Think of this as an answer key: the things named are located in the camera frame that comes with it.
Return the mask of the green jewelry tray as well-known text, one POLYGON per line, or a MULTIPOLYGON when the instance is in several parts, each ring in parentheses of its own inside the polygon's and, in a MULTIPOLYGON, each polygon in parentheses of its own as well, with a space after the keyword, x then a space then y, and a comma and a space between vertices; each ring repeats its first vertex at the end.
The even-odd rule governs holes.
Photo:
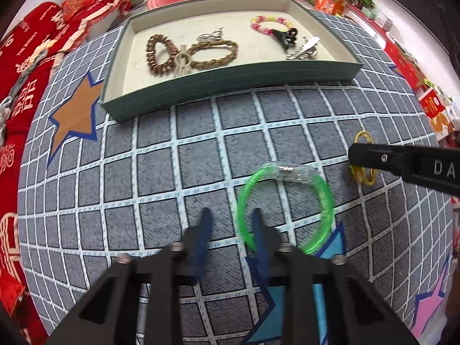
POLYGON ((332 29, 294 0, 189 0, 132 16, 122 30, 104 80, 101 104, 124 122, 174 104, 253 87, 286 83, 351 81, 363 65, 332 29), (297 47, 318 38, 314 59, 289 59, 277 41, 250 26, 258 15, 283 17, 298 31, 297 47), (163 34, 189 47, 218 28, 239 46, 226 66, 155 75, 147 64, 147 42, 163 34))

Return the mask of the red embroidered cushion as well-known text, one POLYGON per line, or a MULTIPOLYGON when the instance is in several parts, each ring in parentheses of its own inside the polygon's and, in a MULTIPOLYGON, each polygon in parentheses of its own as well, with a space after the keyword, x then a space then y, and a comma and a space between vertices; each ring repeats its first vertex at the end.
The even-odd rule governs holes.
POLYGON ((65 0, 62 3, 64 21, 69 22, 80 10, 93 3, 94 0, 65 0))

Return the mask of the sofa with red cover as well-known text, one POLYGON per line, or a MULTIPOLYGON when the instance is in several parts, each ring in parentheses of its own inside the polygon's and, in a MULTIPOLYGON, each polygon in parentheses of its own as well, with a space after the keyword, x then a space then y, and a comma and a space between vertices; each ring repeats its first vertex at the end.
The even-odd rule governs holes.
POLYGON ((113 12, 126 15, 130 7, 129 0, 43 2, 1 40, 1 307, 27 344, 48 338, 20 261, 17 191, 32 118, 65 55, 94 24, 113 12))

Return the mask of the orange gift box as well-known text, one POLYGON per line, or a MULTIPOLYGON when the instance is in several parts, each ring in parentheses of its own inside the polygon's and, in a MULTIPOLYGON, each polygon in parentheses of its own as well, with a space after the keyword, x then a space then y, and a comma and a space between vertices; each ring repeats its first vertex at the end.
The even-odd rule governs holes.
POLYGON ((314 8, 326 14, 341 16, 347 4, 346 0, 316 0, 314 8))

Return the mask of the red festive gift box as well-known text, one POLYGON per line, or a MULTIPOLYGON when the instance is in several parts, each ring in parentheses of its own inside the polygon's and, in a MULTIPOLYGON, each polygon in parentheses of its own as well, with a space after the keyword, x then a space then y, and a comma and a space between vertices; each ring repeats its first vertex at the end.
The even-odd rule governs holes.
POLYGON ((413 90, 426 90, 423 72, 398 45, 386 39, 384 51, 394 62, 394 71, 401 75, 413 90))

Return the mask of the silver heart pendant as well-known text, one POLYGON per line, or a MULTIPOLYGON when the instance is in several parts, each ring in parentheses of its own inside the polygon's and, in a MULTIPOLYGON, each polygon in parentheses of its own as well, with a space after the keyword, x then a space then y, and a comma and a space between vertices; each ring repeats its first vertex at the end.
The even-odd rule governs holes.
POLYGON ((223 38, 223 28, 220 27, 219 29, 211 32, 211 33, 205 33, 201 34, 196 38, 196 41, 198 43, 202 42, 215 42, 215 41, 220 41, 223 38))

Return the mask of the grey twisted cloth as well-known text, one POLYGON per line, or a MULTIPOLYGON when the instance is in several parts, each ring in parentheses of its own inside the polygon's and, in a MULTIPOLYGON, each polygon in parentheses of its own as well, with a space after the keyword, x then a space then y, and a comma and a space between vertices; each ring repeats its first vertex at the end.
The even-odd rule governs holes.
POLYGON ((6 122, 12 112, 12 107, 18 98, 20 89, 28 79, 31 72, 47 57, 48 49, 46 47, 38 48, 29 61, 26 67, 21 72, 14 86, 10 89, 8 96, 1 102, 1 146, 4 145, 6 135, 6 122))

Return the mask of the black hair claw clip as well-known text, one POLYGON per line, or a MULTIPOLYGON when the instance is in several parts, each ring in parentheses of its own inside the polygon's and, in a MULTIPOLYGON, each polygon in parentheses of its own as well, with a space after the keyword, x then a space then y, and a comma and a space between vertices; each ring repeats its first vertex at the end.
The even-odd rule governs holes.
POLYGON ((287 51, 291 47, 296 46, 298 31, 296 28, 291 28, 287 31, 272 30, 272 36, 281 45, 281 47, 287 51))

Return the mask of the green translucent bangle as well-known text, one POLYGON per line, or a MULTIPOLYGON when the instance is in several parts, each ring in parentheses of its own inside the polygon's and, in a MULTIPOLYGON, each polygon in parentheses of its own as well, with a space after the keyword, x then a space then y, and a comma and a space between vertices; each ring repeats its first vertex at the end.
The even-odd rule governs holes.
POLYGON ((236 206, 236 224, 239 236, 244 243, 253 251, 256 244, 253 235, 246 225, 246 203, 254 187, 260 181, 278 180, 306 184, 313 190, 321 205, 320 224, 316 233, 300 249, 307 255, 312 255, 320 249, 326 241, 334 219, 334 200, 331 189, 325 179, 321 177, 315 167, 300 164, 286 164, 280 161, 272 161, 265 164, 246 181, 242 188, 236 206))

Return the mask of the silver rhinestone hair clip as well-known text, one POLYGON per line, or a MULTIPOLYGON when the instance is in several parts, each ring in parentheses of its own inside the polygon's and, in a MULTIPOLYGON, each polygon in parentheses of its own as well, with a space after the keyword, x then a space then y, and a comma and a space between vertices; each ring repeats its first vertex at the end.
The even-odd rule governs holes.
POLYGON ((304 45, 300 49, 297 49, 293 53, 287 55, 287 60, 305 60, 316 58, 318 53, 317 45, 321 39, 319 37, 312 37, 309 40, 304 38, 304 40, 304 45))

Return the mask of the grey checked star tablecloth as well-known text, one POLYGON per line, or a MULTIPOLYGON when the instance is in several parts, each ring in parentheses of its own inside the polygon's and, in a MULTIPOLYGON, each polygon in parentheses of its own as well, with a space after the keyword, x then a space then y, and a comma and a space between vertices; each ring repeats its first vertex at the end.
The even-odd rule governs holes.
POLYGON ((51 333, 120 253, 146 256, 214 214, 207 271, 180 291, 187 344, 238 344, 273 334, 263 294, 235 227, 238 194, 266 162, 313 164, 334 198, 338 230, 325 255, 347 255, 405 325, 431 315, 448 293, 452 208, 447 195, 386 172, 373 186, 352 178, 356 134, 375 143, 433 146, 412 90, 362 28, 322 17, 363 68, 350 83, 256 88, 166 108, 118 124, 89 106, 94 138, 67 136, 57 150, 53 114, 85 76, 107 76, 121 32, 71 53, 31 123, 20 167, 18 228, 26 282, 51 333))

